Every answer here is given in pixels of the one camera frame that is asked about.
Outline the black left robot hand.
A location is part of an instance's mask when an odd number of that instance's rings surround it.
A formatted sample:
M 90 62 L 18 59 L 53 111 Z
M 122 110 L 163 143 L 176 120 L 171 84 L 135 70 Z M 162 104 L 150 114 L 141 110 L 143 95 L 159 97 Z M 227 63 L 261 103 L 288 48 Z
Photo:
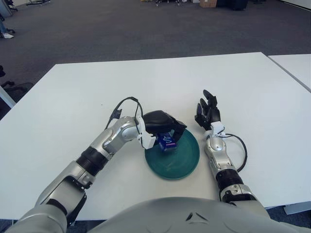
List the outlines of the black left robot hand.
M 163 152 L 175 150 L 186 125 L 168 113 L 157 110 L 134 117 L 137 139 L 146 150 L 158 145 Z

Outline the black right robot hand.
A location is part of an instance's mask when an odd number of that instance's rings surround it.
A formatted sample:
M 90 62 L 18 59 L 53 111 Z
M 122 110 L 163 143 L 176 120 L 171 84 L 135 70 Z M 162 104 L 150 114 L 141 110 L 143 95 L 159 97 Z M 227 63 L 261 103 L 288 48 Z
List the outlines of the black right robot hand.
M 203 90 L 203 95 L 207 101 L 200 98 L 194 117 L 195 121 L 200 127 L 204 128 L 207 135 L 211 137 L 225 137 L 225 126 L 221 122 L 216 96 L 205 89 Z

